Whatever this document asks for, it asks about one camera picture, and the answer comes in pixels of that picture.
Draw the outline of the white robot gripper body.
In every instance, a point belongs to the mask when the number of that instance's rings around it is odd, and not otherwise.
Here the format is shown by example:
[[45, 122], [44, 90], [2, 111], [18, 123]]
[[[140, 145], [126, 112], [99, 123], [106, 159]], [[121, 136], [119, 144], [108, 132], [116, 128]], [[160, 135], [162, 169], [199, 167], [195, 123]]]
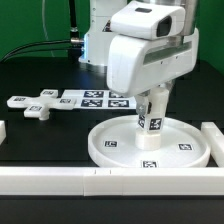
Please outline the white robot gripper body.
[[168, 38], [147, 41], [115, 36], [109, 49], [108, 88], [132, 97], [191, 72], [196, 64], [198, 41], [198, 30], [185, 36], [178, 47], [168, 46]]

